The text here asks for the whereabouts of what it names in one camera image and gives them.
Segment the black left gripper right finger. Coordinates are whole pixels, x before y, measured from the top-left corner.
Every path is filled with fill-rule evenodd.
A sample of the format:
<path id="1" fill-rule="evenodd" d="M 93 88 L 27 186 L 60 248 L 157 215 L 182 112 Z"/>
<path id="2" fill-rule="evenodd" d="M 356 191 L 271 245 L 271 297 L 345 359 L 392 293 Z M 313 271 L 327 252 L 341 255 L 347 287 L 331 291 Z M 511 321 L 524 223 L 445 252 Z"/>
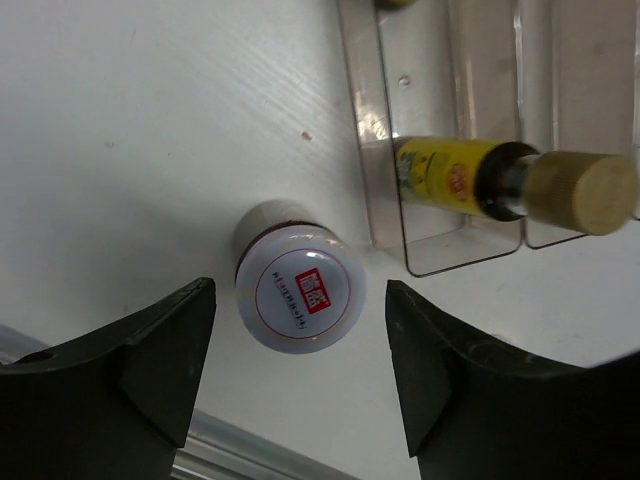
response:
<path id="1" fill-rule="evenodd" d="M 409 455 L 424 479 L 635 479 L 639 356 L 578 367 L 535 355 L 387 284 Z"/>

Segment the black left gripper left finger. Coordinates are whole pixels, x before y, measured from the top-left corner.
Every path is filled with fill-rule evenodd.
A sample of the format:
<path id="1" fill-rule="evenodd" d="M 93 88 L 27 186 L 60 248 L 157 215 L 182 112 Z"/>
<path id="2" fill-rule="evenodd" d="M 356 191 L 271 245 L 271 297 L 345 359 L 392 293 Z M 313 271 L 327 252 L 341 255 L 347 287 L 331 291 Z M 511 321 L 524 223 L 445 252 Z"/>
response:
<path id="1" fill-rule="evenodd" d="M 203 277 L 2 366 L 2 478 L 170 478 L 215 313 L 216 285 Z"/>

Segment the orange jar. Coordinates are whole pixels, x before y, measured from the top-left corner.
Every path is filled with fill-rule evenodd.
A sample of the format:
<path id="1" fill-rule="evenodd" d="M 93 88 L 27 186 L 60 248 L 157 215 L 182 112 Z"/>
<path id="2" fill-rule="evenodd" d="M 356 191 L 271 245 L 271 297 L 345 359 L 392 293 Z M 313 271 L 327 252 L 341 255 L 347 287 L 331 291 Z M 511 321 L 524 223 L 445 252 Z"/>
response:
<path id="1" fill-rule="evenodd" d="M 341 340 L 366 299 L 357 255 L 300 204 L 269 200 L 238 222 L 233 246 L 237 307 L 251 335 L 286 354 Z"/>

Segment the yellow bottle gold cap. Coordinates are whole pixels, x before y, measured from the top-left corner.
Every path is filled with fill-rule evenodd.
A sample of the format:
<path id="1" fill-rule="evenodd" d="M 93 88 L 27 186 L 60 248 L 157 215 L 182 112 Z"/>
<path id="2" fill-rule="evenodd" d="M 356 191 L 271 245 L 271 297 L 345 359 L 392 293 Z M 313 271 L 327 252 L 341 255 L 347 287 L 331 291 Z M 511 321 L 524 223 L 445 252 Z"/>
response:
<path id="1" fill-rule="evenodd" d="M 603 236 L 639 200 L 636 165 L 622 155 L 413 136 L 395 140 L 394 162 L 403 200 L 498 222 L 530 218 Z"/>

